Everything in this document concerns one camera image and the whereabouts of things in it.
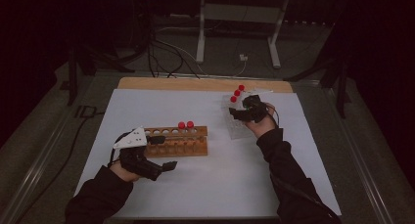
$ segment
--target table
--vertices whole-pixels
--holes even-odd
[[[220,97],[228,91],[233,92],[239,84],[244,84],[247,89],[257,87],[279,92],[272,94],[272,97],[263,96],[264,100],[269,100],[275,105],[272,101],[277,97],[280,103],[276,106],[281,114],[292,113],[290,123],[288,124],[287,117],[284,117],[281,125],[286,129],[286,139],[301,145],[293,149],[293,155],[300,159],[299,164],[304,172],[310,174],[316,182],[317,192],[323,201],[340,214],[309,129],[307,131],[303,128],[301,136],[293,133],[295,130],[292,127],[308,126],[301,115],[297,95],[292,93],[289,83],[282,81],[123,78],[110,100],[77,190],[84,181],[95,175],[102,164],[107,162],[112,140],[120,133],[137,126],[137,121],[146,127],[169,126],[184,116],[190,116],[196,124],[202,122],[208,126],[209,155],[175,158],[178,160],[176,169],[162,174],[157,182],[140,179],[125,207],[115,217],[126,219],[275,217],[278,201],[269,180],[267,164],[260,150],[253,147],[255,138],[230,140],[227,132],[224,132],[226,127],[222,124],[222,113],[218,111],[219,107],[216,108],[217,104],[220,104]],[[182,108],[170,107],[174,105],[174,101],[181,100],[197,100],[197,102],[192,105],[182,105]],[[158,164],[171,160],[172,158],[151,159]]]

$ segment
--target black sleeve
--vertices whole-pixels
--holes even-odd
[[[66,208],[66,223],[103,223],[125,204],[133,188],[109,168],[102,166],[94,179],[86,181]]]
[[[299,164],[291,154],[291,145],[283,141],[283,130],[273,129],[263,134],[258,140],[264,159],[269,163],[271,181],[280,205],[277,213],[283,223],[339,223],[337,217],[332,218],[327,210],[307,201],[300,196],[283,189],[277,181],[290,184],[296,190],[306,193],[309,197],[321,202],[311,179],[307,178]]]

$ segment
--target hand-mounted device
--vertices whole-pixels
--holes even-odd
[[[236,110],[229,108],[229,112],[234,116],[234,119],[242,121],[261,122],[267,115],[267,105],[264,104],[258,95],[250,95],[242,101],[244,110]]]
[[[143,134],[139,135],[141,129],[135,129],[128,133],[123,133],[121,136],[118,137],[115,141],[115,145],[111,152],[111,159],[108,167],[110,167],[115,161],[121,162],[121,167],[126,169],[129,172],[138,174],[142,177],[151,179],[156,181],[158,177],[167,171],[171,171],[176,167],[177,161],[171,161],[164,163],[162,166],[155,164],[151,161],[148,161],[144,156],[144,152],[146,150],[146,146],[134,146],[134,145],[147,145],[147,142],[151,144],[159,144],[163,143],[165,137],[163,136],[156,136],[156,137],[149,137]],[[133,142],[134,139],[140,141],[138,144]],[[115,149],[120,148],[119,150],[119,158],[116,160],[114,159]]]

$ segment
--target wire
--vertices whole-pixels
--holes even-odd
[[[271,119],[273,119],[274,123],[276,123],[275,126],[279,127],[280,126],[280,115],[278,114],[277,110],[275,110],[275,108],[273,108],[273,107],[271,107],[267,104],[266,104],[266,107],[274,110],[274,113],[277,115],[277,121],[275,121],[274,116],[272,114],[268,113],[268,115],[271,116]]]
[[[232,77],[236,77],[236,76],[242,74],[242,72],[244,72],[244,70],[245,70],[245,67],[247,67],[247,61],[244,61],[244,67],[242,68],[242,70],[238,74],[232,75]]]
[[[153,60],[154,61],[156,61],[156,73],[157,73],[157,75],[156,75],[156,78],[158,78],[159,77],[159,75],[160,75],[160,72],[159,72],[159,67],[161,68],[161,69],[163,69],[162,68],[162,66],[159,64],[159,60],[156,58],[156,56],[155,56],[155,48],[153,47],[153,46],[149,46],[150,48],[151,48],[151,54],[150,54],[150,57],[151,58],[153,58]]]
[[[61,168],[58,170],[58,172],[55,174],[55,176],[52,178],[52,180],[46,185],[46,187],[39,193],[39,195],[37,195],[37,197],[31,202],[31,204],[29,204],[26,208],[26,210],[21,214],[21,216],[19,217],[19,219],[16,221],[16,223],[20,223],[22,221],[22,219],[27,215],[27,213],[30,211],[30,209],[34,206],[35,203],[37,203],[37,201],[45,194],[45,192],[50,188],[50,186],[56,181],[56,179],[59,177],[59,175],[61,175],[62,171],[64,170],[64,168],[67,166],[74,147],[75,147],[75,143],[76,143],[76,139],[79,135],[80,130],[82,129],[82,126],[85,124],[85,122],[90,119],[93,118],[95,115],[98,114],[104,114],[104,112],[97,112],[92,114],[91,116],[86,116],[83,121],[80,123],[80,125],[78,126],[77,130],[76,130],[76,134],[72,140],[72,143],[70,145],[70,150],[69,150],[69,154],[67,156],[67,158],[65,159],[65,162],[62,164]]]
[[[162,50],[165,50],[167,52],[170,52],[170,53],[172,53],[173,55],[177,56],[180,59],[180,65],[178,67],[176,67],[173,71],[167,71],[167,70],[165,70],[166,72],[168,72],[167,78],[169,78],[171,75],[173,75],[174,77],[176,77],[174,75],[174,73],[177,72],[178,70],[180,70],[183,67],[183,63],[184,63],[184,59],[180,55],[180,53],[175,48],[173,48],[175,52],[172,52],[171,50],[165,49],[165,48],[163,48],[161,46],[158,46],[158,45],[155,45],[153,43],[152,43],[152,46],[157,47],[157,48],[162,49]]]
[[[150,73],[152,74],[152,76],[154,77],[154,78],[156,78],[156,76],[155,76],[155,73],[153,72],[153,69],[152,69],[152,61],[151,61],[151,53],[150,53],[150,46],[148,46],[147,47],[147,61],[149,62],[149,70],[150,70]]]
[[[196,62],[196,59],[189,53],[189,52],[187,52],[186,50],[184,50],[184,49],[182,49],[182,48],[180,48],[180,47],[177,47],[177,46],[174,46],[174,45],[171,45],[171,44],[169,44],[169,43],[166,43],[166,42],[164,42],[164,41],[160,41],[160,40],[155,40],[155,41],[157,41],[157,42],[159,42],[159,43],[161,43],[161,44],[163,44],[163,45],[166,45],[166,46],[169,46],[169,47],[172,47],[172,48],[175,48],[175,49],[177,49],[177,50],[180,50],[180,51],[182,51],[182,52],[184,52],[186,55],[188,55],[190,58],[192,58],[192,60],[195,62],[195,64],[196,64],[196,66],[199,68],[199,70],[203,73],[203,74],[205,74],[205,75],[207,75],[207,76],[209,76],[209,74],[207,74],[207,73],[205,73],[203,70],[202,70],[202,68],[199,66],[199,64]],[[190,68],[190,66],[189,66],[189,64],[187,63],[187,61],[185,60],[185,59],[183,59],[183,62],[186,64],[186,66],[189,68],[189,70],[196,76],[196,77],[198,77],[198,75],[197,74],[195,74],[194,72],[193,72],[193,70]]]
[[[174,76],[174,74],[172,74],[172,72],[171,71],[168,71],[168,70],[166,70],[160,63],[159,63],[159,60],[156,58],[156,56],[154,56],[154,55],[150,55],[150,57],[156,62],[156,72],[157,72],[157,75],[155,76],[155,77],[159,77],[159,75],[160,75],[160,72],[159,72],[159,68],[161,68],[163,71],[165,71],[165,72],[167,72],[168,73],[168,76],[167,76],[167,78],[169,78],[171,75],[173,75]]]

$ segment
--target red ball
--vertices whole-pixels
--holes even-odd
[[[236,100],[237,100],[236,96],[232,96],[232,97],[231,97],[231,102],[232,102],[232,103],[236,103]]]
[[[183,121],[180,121],[178,124],[179,129],[184,129],[186,127],[186,125],[184,124]]]
[[[188,128],[193,128],[195,126],[195,124],[193,123],[193,121],[187,121],[187,127]]]

